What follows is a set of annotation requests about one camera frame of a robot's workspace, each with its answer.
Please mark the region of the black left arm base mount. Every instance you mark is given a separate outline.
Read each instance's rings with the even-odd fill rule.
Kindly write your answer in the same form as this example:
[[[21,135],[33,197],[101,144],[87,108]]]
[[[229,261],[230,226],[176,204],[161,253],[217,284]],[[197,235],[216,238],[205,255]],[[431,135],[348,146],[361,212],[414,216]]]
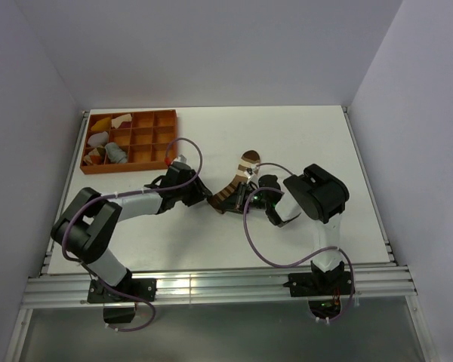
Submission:
[[[87,303],[103,305],[103,321],[106,327],[118,332],[134,332],[148,327],[156,319],[156,307],[152,304],[156,297],[157,280],[155,278],[126,278],[117,288],[111,287],[99,277],[92,277],[89,285]],[[139,304],[150,308],[151,315],[147,322],[137,327],[126,327],[133,321]]]

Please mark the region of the grey sock with black stripes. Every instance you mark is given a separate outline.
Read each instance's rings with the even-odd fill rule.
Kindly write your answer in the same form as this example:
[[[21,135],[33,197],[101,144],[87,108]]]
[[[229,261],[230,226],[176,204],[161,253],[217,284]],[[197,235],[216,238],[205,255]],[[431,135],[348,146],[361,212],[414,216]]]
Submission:
[[[128,154],[117,143],[111,142],[105,145],[105,150],[108,159],[113,164],[126,164],[128,162]]]

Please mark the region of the brown striped sock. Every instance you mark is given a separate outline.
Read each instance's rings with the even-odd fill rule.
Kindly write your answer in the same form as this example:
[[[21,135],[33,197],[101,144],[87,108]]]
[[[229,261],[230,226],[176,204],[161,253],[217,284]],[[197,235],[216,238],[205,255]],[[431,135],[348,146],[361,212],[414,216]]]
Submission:
[[[245,175],[245,169],[251,164],[260,163],[260,155],[257,151],[248,150],[244,152],[240,158],[235,176],[232,181],[223,187],[219,192],[213,194],[209,199],[208,203],[220,214],[220,202],[228,198],[235,190],[239,188],[241,184],[247,185],[248,178]]]

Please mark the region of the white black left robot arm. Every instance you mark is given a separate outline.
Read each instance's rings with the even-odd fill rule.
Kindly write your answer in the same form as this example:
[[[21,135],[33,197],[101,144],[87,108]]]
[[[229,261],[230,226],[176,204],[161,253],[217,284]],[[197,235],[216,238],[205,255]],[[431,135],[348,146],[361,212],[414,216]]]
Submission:
[[[177,202],[190,207],[212,196],[197,172],[181,161],[173,161],[163,176],[142,189],[117,195],[102,195],[83,188],[55,222],[51,238],[65,255],[73,255],[84,268],[105,282],[105,293],[115,301],[131,295],[131,272],[109,249],[116,225],[139,216],[155,216]]]

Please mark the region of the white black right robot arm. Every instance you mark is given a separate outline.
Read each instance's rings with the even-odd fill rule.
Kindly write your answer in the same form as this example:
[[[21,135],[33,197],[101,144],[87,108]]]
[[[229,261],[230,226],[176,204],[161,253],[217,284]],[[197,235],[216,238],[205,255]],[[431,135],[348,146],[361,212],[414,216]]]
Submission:
[[[282,182],[273,174],[258,176],[262,163],[242,165],[236,178],[208,202],[219,213],[242,215],[245,237],[254,253],[274,268],[294,268],[309,261],[315,272],[313,289],[330,293],[337,286],[335,272],[344,272],[352,262],[341,249],[341,220],[350,193],[346,185],[318,164],[304,168],[300,175],[292,172]],[[255,247],[248,230],[247,214],[251,209],[263,210],[275,227],[283,227],[305,213],[315,226],[314,247],[310,255],[290,263],[268,260]]]

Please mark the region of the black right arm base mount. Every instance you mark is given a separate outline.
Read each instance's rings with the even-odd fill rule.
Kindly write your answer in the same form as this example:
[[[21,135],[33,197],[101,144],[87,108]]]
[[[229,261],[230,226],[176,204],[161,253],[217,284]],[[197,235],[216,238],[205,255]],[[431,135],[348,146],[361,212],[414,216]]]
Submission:
[[[289,274],[282,286],[289,289],[293,298],[323,297],[310,300],[308,306],[316,318],[327,320],[341,313],[341,297],[350,295],[354,283],[351,273],[345,271],[344,262],[327,272],[321,271],[311,262],[311,271]]]

